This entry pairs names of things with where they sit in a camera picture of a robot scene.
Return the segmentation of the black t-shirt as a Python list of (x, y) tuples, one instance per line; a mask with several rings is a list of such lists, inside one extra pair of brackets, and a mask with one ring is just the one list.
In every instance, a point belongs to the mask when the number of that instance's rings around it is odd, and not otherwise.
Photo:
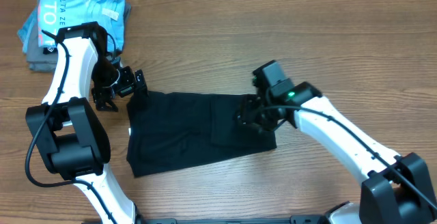
[(134, 177), (197, 167), (277, 147), (273, 132), (238, 120), (243, 95), (135, 93), (126, 105)]

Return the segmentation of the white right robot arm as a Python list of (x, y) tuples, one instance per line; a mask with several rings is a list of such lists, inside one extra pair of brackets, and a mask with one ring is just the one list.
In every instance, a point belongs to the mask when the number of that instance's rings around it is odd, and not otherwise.
[(272, 60), (253, 71), (257, 94), (241, 105), (238, 119), (273, 132), (284, 122), (323, 145), (361, 188), (359, 203), (346, 201), (324, 214), (292, 216), (291, 223), (433, 223), (436, 196), (426, 162), (402, 156), (344, 117), (320, 90), (298, 85)]

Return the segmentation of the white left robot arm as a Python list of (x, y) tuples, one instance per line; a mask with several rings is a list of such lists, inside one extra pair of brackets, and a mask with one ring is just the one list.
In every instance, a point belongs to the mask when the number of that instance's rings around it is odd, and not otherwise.
[(97, 22), (44, 35), (59, 53), (47, 95), (25, 116), (33, 137), (25, 158), (28, 180), (41, 188), (76, 186), (101, 223), (144, 223), (111, 169), (109, 138), (95, 114), (116, 112), (116, 96), (146, 94), (143, 72), (109, 61), (111, 36)]

